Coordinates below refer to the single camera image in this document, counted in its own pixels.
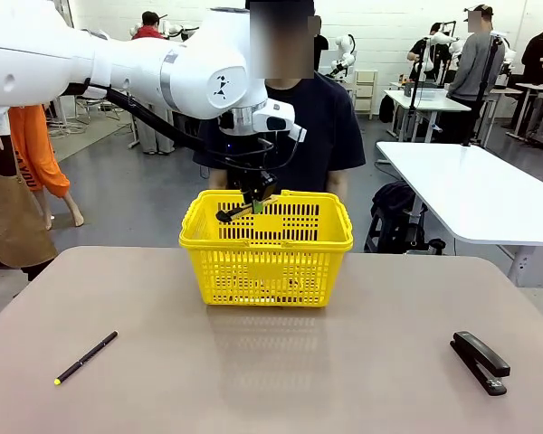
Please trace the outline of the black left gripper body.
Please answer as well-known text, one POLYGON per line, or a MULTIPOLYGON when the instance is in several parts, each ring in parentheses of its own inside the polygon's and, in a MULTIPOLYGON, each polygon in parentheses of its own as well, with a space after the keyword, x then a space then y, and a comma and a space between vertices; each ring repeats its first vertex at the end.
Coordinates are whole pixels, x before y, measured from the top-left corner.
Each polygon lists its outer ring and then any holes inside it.
POLYGON ((245 202, 263 202, 275 192, 277 177, 262 167, 227 158, 227 187, 242 192, 245 202))

